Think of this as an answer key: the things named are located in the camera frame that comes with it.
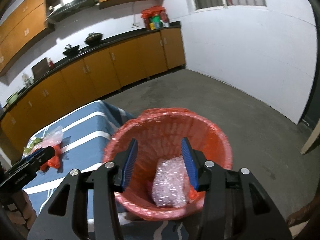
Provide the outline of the person's hand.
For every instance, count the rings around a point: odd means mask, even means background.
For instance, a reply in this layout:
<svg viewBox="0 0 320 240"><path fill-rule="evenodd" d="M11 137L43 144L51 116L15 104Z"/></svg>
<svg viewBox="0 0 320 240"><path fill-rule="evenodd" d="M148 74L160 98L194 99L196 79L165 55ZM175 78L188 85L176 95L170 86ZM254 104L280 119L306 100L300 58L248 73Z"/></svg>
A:
<svg viewBox="0 0 320 240"><path fill-rule="evenodd" d="M21 207L18 208L18 211L5 210L5 214L14 225L26 226L30 230L37 218L37 214L28 194L24 190L21 190L21 194L23 201L19 200Z"/></svg>

